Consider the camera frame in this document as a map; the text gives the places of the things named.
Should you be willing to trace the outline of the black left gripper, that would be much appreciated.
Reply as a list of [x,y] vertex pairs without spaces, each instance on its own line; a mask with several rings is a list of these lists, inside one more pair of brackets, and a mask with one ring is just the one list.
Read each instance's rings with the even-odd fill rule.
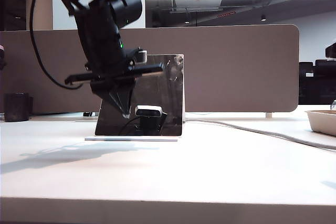
[[[124,118],[131,114],[131,98],[134,89],[134,78],[157,75],[163,72],[163,63],[147,64],[147,51],[142,48],[126,49],[126,60],[107,70],[106,73],[93,71],[72,74],[65,79],[66,85],[90,82],[91,91],[108,103]],[[118,87],[107,79],[118,80]]]

